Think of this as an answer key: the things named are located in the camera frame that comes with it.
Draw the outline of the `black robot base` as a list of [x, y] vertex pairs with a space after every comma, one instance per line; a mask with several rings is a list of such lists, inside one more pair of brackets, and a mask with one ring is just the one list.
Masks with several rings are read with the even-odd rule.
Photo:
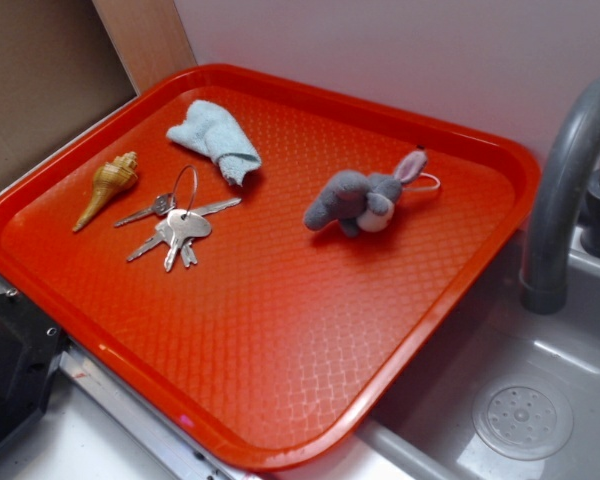
[[66, 334], [15, 288], [0, 294], [0, 451], [46, 413]]

